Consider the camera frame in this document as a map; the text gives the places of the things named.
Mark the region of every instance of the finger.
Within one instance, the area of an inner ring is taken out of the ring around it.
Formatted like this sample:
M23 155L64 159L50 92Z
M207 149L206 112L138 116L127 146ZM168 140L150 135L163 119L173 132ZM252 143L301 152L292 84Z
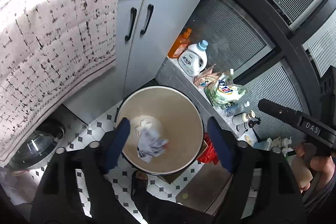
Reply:
M323 189L331 180L335 172L335 164L331 157L313 157L310 161L310 167L316 171L322 172L316 190Z
M331 157L315 156L310 160L310 167L315 171L334 174L335 164Z
M305 149L303 144L299 144L295 147L295 153L298 157L302 157L305 154Z
M301 187L300 190L307 191L309 189L309 187L310 187L310 182L308 182L308 184L306 186Z

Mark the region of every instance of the laundry detergent bottle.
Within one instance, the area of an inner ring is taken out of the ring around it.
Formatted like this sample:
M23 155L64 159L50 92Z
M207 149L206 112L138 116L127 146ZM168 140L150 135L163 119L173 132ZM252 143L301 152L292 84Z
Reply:
M198 44L189 45L188 49L180 55L178 63L187 75L196 76L204 70L208 60L205 53L207 46L208 42L203 40Z

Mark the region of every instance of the orange bottle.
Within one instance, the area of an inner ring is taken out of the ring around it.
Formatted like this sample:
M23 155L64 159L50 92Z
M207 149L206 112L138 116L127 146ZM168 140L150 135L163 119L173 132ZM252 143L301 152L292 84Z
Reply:
M169 58L178 58L181 55L181 53L190 44L190 39L189 39L190 34L191 34L191 29L187 28L183 34L177 37L170 51L168 52Z

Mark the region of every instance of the black handle grip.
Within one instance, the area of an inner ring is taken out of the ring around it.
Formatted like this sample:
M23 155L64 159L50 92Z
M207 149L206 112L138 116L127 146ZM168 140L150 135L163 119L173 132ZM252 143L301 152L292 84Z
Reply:
M147 21L145 30L141 30L141 31L140 31L140 35L144 35L144 34L146 33L146 31L147 31L148 24L149 24L149 22L151 21L151 18L152 18L152 14L153 14L154 6L153 6L152 4L149 4L148 7L147 7L147 10L149 10L148 21Z
M129 30L129 34L127 36L125 36L125 42L127 42L128 40L131 39L135 18L137 17L137 10L134 7L131 8L131 16L132 16L132 24L131 24L131 28Z

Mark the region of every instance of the red bag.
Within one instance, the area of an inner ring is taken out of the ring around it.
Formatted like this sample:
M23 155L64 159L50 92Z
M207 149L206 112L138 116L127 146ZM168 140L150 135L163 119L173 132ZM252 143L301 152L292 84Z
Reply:
M207 143L208 148L206 148L206 150L197 158L197 160L205 164L213 162L216 165L219 162L218 156L207 133L205 133L204 140Z

